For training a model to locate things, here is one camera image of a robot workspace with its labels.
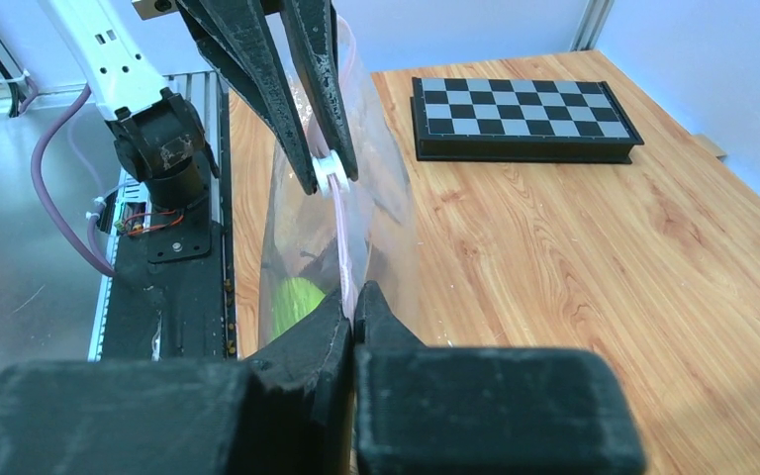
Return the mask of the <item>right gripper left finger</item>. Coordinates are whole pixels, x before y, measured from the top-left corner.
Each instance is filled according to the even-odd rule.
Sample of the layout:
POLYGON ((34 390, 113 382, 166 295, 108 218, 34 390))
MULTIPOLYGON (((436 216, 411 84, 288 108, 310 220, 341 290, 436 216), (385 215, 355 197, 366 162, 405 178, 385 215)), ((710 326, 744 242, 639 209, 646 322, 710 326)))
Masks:
POLYGON ((37 361, 0 374, 0 474, 341 474, 351 326, 338 292, 250 358, 37 361))

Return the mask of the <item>clear zip top bag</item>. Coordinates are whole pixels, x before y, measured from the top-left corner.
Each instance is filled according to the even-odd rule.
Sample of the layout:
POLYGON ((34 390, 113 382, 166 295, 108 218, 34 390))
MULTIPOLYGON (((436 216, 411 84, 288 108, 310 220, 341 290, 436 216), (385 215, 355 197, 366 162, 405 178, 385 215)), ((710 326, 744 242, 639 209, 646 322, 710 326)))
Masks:
POLYGON ((307 195, 285 152, 273 154, 258 305, 258 344, 271 336, 272 295, 291 277, 315 283, 326 295, 342 290, 354 315, 363 285, 376 282, 392 313, 410 330, 419 326, 415 207, 405 160, 389 129, 375 84, 362 65, 353 32, 336 17, 338 80, 354 140, 359 177, 345 178, 338 154, 325 145, 293 67, 287 78, 308 144, 319 192, 307 195))

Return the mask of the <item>green pear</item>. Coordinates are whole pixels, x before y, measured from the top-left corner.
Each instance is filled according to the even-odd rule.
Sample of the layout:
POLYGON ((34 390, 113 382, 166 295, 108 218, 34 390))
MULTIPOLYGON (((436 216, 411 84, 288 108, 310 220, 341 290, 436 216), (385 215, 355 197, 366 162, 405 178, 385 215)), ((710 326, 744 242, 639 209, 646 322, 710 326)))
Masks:
POLYGON ((313 312, 326 294, 303 277, 284 280, 272 295, 271 336, 276 338, 313 312))

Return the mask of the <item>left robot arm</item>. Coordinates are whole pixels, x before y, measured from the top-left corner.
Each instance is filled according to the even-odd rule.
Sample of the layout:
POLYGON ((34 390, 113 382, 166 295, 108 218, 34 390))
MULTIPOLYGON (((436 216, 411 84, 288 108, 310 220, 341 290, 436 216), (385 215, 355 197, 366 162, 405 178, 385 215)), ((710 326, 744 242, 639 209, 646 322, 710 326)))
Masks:
MULTIPOLYGON (((192 103, 171 91, 106 1, 46 1, 43 9, 71 50, 114 137, 122 166, 159 208, 198 202, 195 163, 210 157, 192 103)), ((267 17, 280 16, 293 65, 340 173, 358 177, 338 81, 337 26, 329 1, 174 1, 200 54, 266 124, 305 193, 328 182, 310 148, 267 17)))

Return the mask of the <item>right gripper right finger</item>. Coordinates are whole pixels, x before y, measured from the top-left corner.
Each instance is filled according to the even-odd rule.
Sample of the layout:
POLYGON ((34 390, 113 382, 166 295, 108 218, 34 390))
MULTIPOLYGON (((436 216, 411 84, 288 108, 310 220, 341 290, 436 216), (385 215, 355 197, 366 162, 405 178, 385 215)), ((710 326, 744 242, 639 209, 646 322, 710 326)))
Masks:
POLYGON ((367 282, 354 312, 363 474, 642 474, 622 387, 597 353, 423 344, 367 282))

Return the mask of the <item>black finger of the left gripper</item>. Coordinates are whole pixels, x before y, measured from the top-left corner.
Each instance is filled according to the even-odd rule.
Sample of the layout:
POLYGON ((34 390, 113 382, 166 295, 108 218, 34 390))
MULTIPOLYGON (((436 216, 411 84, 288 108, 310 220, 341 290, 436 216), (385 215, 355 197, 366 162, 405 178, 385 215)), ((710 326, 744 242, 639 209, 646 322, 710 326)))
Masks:
POLYGON ((338 153, 345 176, 358 179, 358 164, 338 80, 336 11, 330 1, 281 3, 293 64, 329 150, 338 153))
POLYGON ((318 190, 292 90, 266 21, 264 1, 179 1, 202 56, 266 124, 303 191, 318 190))

